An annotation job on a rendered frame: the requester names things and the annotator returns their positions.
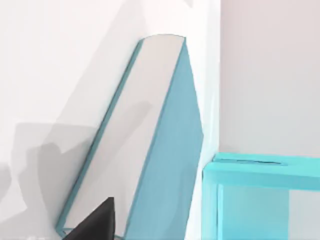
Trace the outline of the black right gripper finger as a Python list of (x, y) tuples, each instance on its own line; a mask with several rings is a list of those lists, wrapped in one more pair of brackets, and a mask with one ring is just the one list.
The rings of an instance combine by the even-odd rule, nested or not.
[(114, 240), (115, 199), (108, 197), (62, 240)]

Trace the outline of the teal book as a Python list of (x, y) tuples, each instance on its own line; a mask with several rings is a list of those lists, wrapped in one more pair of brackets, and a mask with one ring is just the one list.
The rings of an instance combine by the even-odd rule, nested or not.
[(185, 37), (141, 39), (56, 224), (114, 197), (114, 240), (184, 240), (204, 134)]

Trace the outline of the light blue rack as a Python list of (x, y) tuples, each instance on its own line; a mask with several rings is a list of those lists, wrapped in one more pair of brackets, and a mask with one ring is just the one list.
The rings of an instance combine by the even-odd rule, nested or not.
[(320, 240), (320, 158), (217, 153), (202, 171), (201, 240)]

